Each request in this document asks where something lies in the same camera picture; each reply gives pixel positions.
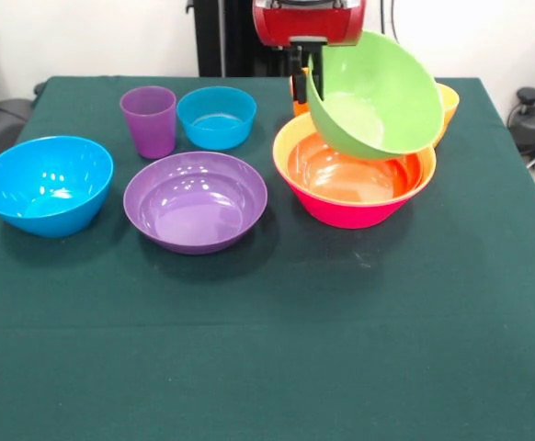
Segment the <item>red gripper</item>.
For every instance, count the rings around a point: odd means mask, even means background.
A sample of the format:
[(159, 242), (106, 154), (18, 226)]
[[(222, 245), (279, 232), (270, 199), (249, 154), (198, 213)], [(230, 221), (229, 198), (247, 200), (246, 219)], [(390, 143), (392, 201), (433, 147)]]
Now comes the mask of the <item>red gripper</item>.
[[(261, 42), (289, 47), (304, 42), (355, 45), (360, 38), (366, 1), (254, 1), (253, 19)], [(311, 44), (310, 79), (313, 91), (324, 98), (324, 44)], [(292, 47), (294, 100), (305, 103), (306, 58), (301, 45)]]

